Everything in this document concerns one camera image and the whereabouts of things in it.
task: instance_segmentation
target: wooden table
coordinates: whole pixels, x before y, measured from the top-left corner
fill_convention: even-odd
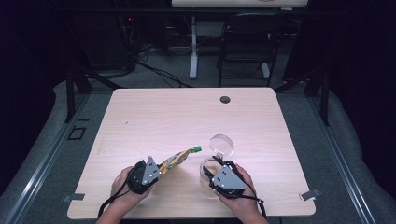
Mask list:
[[[224,104],[221,96],[231,102]],[[194,146],[190,156],[160,177],[150,195],[126,218],[233,217],[200,184],[200,163],[214,153],[209,140],[217,133],[234,143],[225,158],[251,174],[268,216],[309,216],[312,201],[274,91],[269,88],[116,90],[109,102],[76,193],[70,218],[96,218],[120,170],[152,156],[157,163]]]

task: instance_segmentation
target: table leg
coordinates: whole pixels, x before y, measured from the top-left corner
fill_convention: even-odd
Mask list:
[[[191,20],[191,65],[190,65],[190,79],[197,78],[198,69],[198,53],[197,53],[197,34],[196,34],[195,17]]]

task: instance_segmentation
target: cup lid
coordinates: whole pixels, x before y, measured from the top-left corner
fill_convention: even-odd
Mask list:
[[[210,139],[209,146],[218,156],[231,156],[233,154],[233,141],[225,134],[216,134]]]

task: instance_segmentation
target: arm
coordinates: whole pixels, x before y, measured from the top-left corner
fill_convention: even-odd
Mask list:
[[[245,182],[254,189],[253,181],[251,180],[248,172],[238,164],[236,164],[236,168],[238,172],[242,175],[242,177],[244,177]],[[247,196],[254,196],[254,193],[250,188],[246,188],[243,194]],[[233,214],[243,223],[268,224],[267,220],[259,212],[256,201],[244,198],[227,199],[219,193],[217,193],[216,195],[218,195],[221,202],[227,205],[231,209]]]
[[[133,167],[125,168],[121,171],[121,174],[117,176],[114,180],[114,183],[111,188],[111,195],[114,195],[125,182],[126,178],[128,177],[129,172],[132,170]],[[143,199],[149,196],[149,192],[151,191],[152,187],[149,188],[145,193],[142,195],[133,193],[129,191],[128,187],[124,187],[122,192],[123,194],[127,191],[125,195],[120,196],[117,198],[113,203],[111,203],[105,212],[99,217],[96,221],[97,224],[112,224],[112,223],[120,223],[122,218],[132,209],[134,209],[138,203],[140,203]]]

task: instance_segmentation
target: gray carpet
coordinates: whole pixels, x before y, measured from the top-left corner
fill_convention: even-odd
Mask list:
[[[281,84],[281,76],[288,59],[292,40],[283,43],[276,64],[272,87]],[[180,78],[182,82],[193,87],[216,87],[218,70],[217,46],[211,40],[200,47],[198,78],[190,80],[190,53],[175,54],[172,51],[161,52],[154,50],[148,54],[147,64],[161,68]],[[160,77],[146,68],[137,66],[129,75],[112,79],[126,88],[167,88],[169,87]],[[51,168],[40,191],[35,196],[22,223],[94,223],[94,220],[70,220],[66,216],[69,203],[62,202],[65,195],[74,192],[85,161],[90,152],[94,137],[105,113],[111,90],[103,84],[91,80],[94,91],[87,103],[78,114],[76,127],[86,128],[81,140],[65,140],[60,147],[60,154]],[[315,201],[317,212],[311,217],[283,217],[283,223],[361,223],[361,219],[347,192],[343,179],[338,173],[329,142],[320,129],[315,118],[316,111],[312,109],[298,85],[292,93],[278,94],[278,101],[290,130],[309,188],[318,188],[322,195]],[[23,189],[42,158],[62,131],[65,119],[65,86],[64,83],[55,89],[57,102],[50,119],[43,132],[37,139],[35,146],[14,178],[10,187],[2,195],[0,222],[3,223],[14,204],[19,199]],[[371,177],[367,167],[361,161],[359,142],[350,121],[347,119],[337,98],[331,94],[329,105],[331,129],[337,143],[343,151],[351,172],[361,186],[367,203],[375,215],[377,223],[395,223],[396,203],[382,190]],[[270,217],[270,223],[279,223],[277,217]]]

